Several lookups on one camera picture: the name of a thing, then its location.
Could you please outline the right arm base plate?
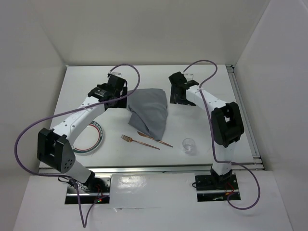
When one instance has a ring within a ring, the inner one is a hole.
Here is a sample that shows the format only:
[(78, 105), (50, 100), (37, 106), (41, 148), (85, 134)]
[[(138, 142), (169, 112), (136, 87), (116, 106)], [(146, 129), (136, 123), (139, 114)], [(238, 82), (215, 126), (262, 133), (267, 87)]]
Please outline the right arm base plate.
[(227, 197), (231, 195), (231, 200), (240, 200), (239, 186), (235, 174), (220, 186), (215, 186), (211, 181), (210, 175), (195, 175), (195, 182), (192, 187), (196, 189), (198, 202), (217, 202), (227, 201)]

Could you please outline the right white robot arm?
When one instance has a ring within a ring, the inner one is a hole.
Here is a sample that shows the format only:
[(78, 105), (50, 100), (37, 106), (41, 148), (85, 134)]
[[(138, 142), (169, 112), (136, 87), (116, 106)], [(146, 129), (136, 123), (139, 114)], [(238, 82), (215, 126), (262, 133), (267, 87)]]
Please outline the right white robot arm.
[(236, 102), (227, 103), (205, 89), (195, 80), (187, 80), (176, 72), (169, 78), (170, 103), (198, 106), (209, 116), (214, 163), (210, 169), (210, 183), (222, 188), (231, 178), (231, 162), (236, 143), (244, 133), (244, 125)]

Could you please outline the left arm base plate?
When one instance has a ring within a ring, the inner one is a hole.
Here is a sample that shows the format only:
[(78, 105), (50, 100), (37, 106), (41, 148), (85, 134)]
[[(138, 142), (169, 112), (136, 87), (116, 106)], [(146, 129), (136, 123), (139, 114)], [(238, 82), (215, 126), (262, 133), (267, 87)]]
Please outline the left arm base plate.
[[(80, 183), (77, 183), (81, 204), (90, 205), (93, 204), (95, 200), (98, 200), (97, 204), (110, 203), (110, 185), (112, 178), (111, 176), (103, 175), (101, 179), (104, 182), (104, 186), (95, 186), (93, 190), (88, 189)], [(66, 205), (78, 204), (77, 191), (71, 182), (68, 183), (64, 203)]]

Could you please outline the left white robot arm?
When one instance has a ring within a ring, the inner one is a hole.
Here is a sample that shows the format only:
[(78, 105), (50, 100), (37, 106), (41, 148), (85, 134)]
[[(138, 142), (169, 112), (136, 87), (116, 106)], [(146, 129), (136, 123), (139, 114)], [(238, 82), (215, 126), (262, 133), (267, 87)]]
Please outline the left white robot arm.
[(125, 108), (127, 92), (127, 81), (109, 74), (107, 83), (97, 85), (88, 93), (78, 112), (72, 113), (52, 129), (43, 128), (38, 133), (38, 160), (78, 181), (78, 187), (84, 192), (103, 189), (104, 182), (76, 160), (73, 144), (106, 109)]

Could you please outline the grey cloth placemat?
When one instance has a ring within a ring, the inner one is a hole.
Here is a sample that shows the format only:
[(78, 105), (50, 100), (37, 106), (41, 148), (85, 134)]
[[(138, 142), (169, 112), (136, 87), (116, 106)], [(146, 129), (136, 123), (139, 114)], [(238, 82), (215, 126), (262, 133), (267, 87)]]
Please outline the grey cloth placemat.
[(127, 99), (131, 112), (128, 124), (138, 131), (161, 140), (168, 117), (167, 97), (162, 89), (138, 89)]

